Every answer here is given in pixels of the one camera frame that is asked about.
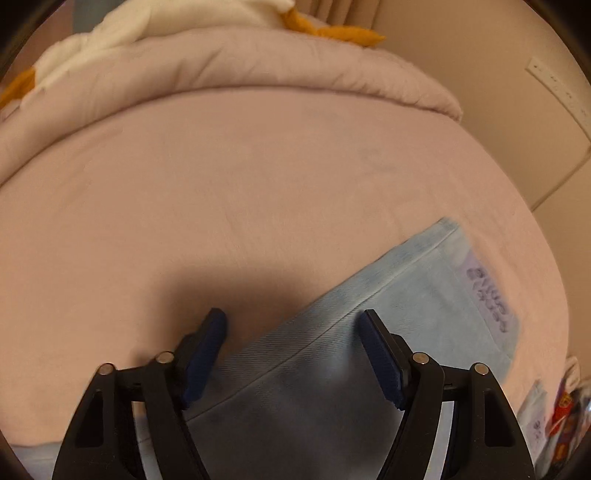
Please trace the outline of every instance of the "curtain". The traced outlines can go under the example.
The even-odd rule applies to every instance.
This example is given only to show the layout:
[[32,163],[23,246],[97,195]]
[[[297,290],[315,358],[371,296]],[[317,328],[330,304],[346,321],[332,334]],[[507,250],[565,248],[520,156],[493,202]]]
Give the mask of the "curtain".
[[380,0],[296,0],[298,10],[329,25],[372,28]]

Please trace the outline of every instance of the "bed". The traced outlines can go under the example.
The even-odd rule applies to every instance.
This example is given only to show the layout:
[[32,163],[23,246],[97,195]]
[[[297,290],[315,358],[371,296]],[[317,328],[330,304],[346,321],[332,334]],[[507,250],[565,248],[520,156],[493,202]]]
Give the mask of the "bed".
[[461,114],[391,54],[245,27],[142,40],[10,112],[9,442],[59,441],[89,372],[174,347],[213,304],[232,314],[228,356],[442,217],[462,226],[520,319],[509,402],[517,411],[540,380],[550,411],[567,349],[560,275]]

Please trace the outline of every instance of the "blue cloth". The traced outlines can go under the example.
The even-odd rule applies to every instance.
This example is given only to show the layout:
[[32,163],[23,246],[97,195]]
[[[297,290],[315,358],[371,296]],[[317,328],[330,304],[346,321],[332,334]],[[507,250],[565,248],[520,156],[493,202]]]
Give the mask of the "blue cloth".
[[[518,322],[459,226],[442,219],[213,370],[186,414],[212,478],[377,478],[402,414],[384,398],[355,334],[356,315],[370,308],[442,365],[483,362],[499,381],[509,369]],[[452,407],[444,404],[428,480],[441,474]],[[138,437],[148,479],[159,479],[145,420]],[[48,480],[56,451],[17,455]]]

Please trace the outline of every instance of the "metal screw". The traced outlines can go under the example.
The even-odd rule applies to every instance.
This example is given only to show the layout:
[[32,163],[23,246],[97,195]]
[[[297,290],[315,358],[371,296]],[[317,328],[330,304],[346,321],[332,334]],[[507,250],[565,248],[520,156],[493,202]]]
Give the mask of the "metal screw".
[[417,352],[413,354],[413,360],[421,365],[426,364],[429,361],[429,356],[423,352]]
[[115,367],[113,367],[112,364],[102,364],[99,367],[99,374],[100,375],[110,375],[111,373],[113,373],[113,370],[115,370]]
[[481,375],[486,375],[490,370],[485,364],[476,364],[474,365],[474,370]]
[[159,364],[169,364],[174,360],[174,354],[172,352],[162,352],[156,356],[156,361]]

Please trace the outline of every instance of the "beige wall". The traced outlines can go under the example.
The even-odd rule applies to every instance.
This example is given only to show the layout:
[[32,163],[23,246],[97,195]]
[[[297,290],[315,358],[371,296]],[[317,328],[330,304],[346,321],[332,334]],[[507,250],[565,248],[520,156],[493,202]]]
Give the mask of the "beige wall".
[[535,210],[567,290],[570,349],[591,374],[590,143],[525,70],[538,57],[591,111],[591,86],[578,64],[523,0],[382,0],[373,26],[388,36],[385,48],[459,98],[464,127]]
[[591,89],[566,46],[523,0],[383,0],[384,47],[446,85],[463,124],[530,206],[581,162],[589,141],[525,67],[537,56],[591,109]]
[[535,216],[544,229],[569,295],[570,349],[591,375],[591,163],[548,198]]

